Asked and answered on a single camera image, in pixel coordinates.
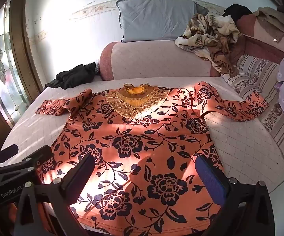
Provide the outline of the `pink side bolster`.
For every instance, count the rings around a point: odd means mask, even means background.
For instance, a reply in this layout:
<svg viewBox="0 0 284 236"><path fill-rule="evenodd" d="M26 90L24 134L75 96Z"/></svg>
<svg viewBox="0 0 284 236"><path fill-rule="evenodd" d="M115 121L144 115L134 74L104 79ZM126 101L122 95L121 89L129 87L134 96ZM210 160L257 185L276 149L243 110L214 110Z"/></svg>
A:
<svg viewBox="0 0 284 236"><path fill-rule="evenodd" d="M242 16L236 24L241 32L238 42L234 45L230 61L237 63L241 55L247 54L256 58L266 59L279 64L284 58L284 36L276 42L262 28L256 16Z"/></svg>

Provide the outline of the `black cloth on headboard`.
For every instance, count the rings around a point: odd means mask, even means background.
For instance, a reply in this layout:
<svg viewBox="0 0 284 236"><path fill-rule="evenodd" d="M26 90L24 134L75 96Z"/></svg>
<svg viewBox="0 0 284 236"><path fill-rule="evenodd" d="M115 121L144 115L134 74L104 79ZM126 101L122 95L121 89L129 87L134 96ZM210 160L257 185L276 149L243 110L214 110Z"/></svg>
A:
<svg viewBox="0 0 284 236"><path fill-rule="evenodd" d="M239 4L232 4L224 10L223 17L231 16L234 22L237 22L242 16L252 14L247 7Z"/></svg>

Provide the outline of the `orange black floral shirt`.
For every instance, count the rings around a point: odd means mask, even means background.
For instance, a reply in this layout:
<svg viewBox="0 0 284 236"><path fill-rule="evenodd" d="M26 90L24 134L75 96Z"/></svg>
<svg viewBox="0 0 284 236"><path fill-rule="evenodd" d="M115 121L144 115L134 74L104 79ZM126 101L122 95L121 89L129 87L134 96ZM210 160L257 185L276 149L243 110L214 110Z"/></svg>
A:
<svg viewBox="0 0 284 236"><path fill-rule="evenodd" d="M50 183L86 155L95 169L71 209L84 225L112 235L187 235L204 231L220 210L195 168L204 155L222 164L204 116L238 122L260 116L268 104L257 91L224 100L206 82L186 89L124 85L46 100L38 114L69 113L41 169Z"/></svg>

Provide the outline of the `brown cream patterned blanket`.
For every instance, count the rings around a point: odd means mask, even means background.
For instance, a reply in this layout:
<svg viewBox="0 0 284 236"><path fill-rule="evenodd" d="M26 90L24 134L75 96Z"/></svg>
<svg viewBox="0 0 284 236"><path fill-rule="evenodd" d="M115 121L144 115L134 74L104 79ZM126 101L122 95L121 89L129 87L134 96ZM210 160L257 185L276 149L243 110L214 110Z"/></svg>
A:
<svg viewBox="0 0 284 236"><path fill-rule="evenodd" d="M230 15L197 13L189 20L185 32L177 37L175 45L208 60L218 73L233 77L238 69L230 62L229 55L240 35Z"/></svg>

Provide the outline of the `tan jacket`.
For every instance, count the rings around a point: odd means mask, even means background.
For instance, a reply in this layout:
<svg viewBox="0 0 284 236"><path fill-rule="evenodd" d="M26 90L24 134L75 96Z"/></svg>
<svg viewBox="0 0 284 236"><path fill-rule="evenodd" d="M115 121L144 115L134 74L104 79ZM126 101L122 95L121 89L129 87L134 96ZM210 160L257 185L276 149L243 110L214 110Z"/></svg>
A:
<svg viewBox="0 0 284 236"><path fill-rule="evenodd" d="M284 13L270 7L259 7L253 12L260 26L272 37L280 42L284 37Z"/></svg>

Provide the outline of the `grey pillow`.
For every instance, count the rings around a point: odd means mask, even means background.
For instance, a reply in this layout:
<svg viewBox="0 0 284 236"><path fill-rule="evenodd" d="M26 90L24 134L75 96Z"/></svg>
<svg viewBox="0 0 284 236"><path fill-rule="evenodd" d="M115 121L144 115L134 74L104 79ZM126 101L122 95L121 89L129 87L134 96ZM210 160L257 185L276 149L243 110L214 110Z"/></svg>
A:
<svg viewBox="0 0 284 236"><path fill-rule="evenodd" d="M122 42L173 41L182 35L189 20L208 9L192 0L118 0Z"/></svg>

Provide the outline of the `stained glass window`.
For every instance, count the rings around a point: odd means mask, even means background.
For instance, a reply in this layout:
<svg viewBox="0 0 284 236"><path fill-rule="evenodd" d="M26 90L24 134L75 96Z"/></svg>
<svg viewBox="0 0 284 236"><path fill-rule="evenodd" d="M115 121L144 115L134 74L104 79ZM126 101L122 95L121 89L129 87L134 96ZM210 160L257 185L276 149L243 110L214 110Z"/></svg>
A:
<svg viewBox="0 0 284 236"><path fill-rule="evenodd" d="M10 39L10 2L0 9L0 112L13 127L30 105L19 77Z"/></svg>

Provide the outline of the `pink bolster headrest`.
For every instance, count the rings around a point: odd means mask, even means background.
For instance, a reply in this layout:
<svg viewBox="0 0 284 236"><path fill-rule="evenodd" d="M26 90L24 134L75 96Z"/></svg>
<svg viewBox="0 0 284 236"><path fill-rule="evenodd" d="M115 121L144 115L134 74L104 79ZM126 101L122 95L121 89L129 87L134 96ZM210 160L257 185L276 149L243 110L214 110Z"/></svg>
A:
<svg viewBox="0 0 284 236"><path fill-rule="evenodd" d="M99 69L103 80L220 76L211 62L174 41L112 42L101 53Z"/></svg>

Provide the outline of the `black garment on bed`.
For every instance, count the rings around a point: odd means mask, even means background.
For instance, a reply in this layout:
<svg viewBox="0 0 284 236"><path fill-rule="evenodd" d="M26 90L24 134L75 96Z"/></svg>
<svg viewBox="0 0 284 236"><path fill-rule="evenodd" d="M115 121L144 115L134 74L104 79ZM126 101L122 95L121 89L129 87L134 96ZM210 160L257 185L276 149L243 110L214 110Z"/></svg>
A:
<svg viewBox="0 0 284 236"><path fill-rule="evenodd" d="M56 89L60 87L62 89L71 89L92 82L98 73L99 67L94 62L87 65L77 65L71 70L57 74L54 80L45 84L44 88Z"/></svg>

